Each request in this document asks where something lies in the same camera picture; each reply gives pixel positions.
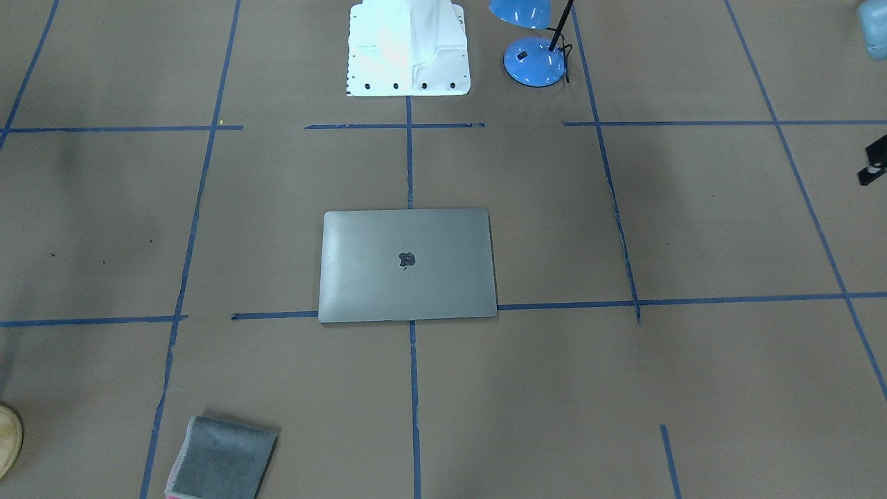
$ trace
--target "black lamp arm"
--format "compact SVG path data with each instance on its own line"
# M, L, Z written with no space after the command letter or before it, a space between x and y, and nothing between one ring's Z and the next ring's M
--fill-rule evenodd
M569 11L573 8L573 0L569 0L567 2L567 6L563 8L563 14L561 16L561 21L557 23L557 29L554 30L554 38L552 38L552 42L548 45L548 51L553 52L554 47L557 46L557 39L561 37L561 31L563 31L563 25L567 23L567 18L569 17Z

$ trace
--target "silver laptop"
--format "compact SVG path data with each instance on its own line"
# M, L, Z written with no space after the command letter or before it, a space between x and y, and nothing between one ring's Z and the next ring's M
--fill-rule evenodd
M496 315L487 210L330 211L321 322Z

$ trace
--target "beige surface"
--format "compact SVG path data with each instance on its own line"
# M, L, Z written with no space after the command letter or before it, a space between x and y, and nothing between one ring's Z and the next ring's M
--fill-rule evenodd
M688 499L883 495L887 400L842 299L634 320L596 130L561 126L593 119L578 47L569 86L518 86L501 53L532 32L462 2L474 87L413 99L412 119L484 127L306 131L406 122L405 99L344 95L356 1L242 5L220 118L244 130L215 137L147 497L194 415L280 431L262 499L410 499L414 465L425 499L670 498L661 424ZM13 126L209 125L234 4L60 2ZM780 118L887 119L855 4L735 0ZM0 124L50 6L0 0ZM723 1L577 10L602 120L769 119ZM887 130L784 130L847 289L887 291L887 180L855 178ZM773 126L603 137L640 299L839 291ZM169 320L8 326L174 313L207 138L0 150L0 403L27 433L0 497L139 496ZM405 208L408 164L416 208L490 211L501 304L622 306L419 322L414 386L405 323L230 321L316 310L324 212ZM887 299L853 304L885 368Z

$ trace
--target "blue lamp base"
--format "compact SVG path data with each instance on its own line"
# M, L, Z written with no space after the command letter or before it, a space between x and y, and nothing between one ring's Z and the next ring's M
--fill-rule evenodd
M548 51L551 40L527 36L508 45L503 62L507 73L529 87L547 87L558 83L566 72L563 52L555 47Z

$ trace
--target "blue desk lamp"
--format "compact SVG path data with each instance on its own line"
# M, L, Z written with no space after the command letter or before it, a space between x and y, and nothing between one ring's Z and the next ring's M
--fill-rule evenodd
M516 82L547 87L561 80L567 72L567 62L557 40L572 8L573 0L569 0L551 42L541 36L525 36L508 45L503 62ZM521 28L544 29L551 19L551 0L491 0L490 12Z

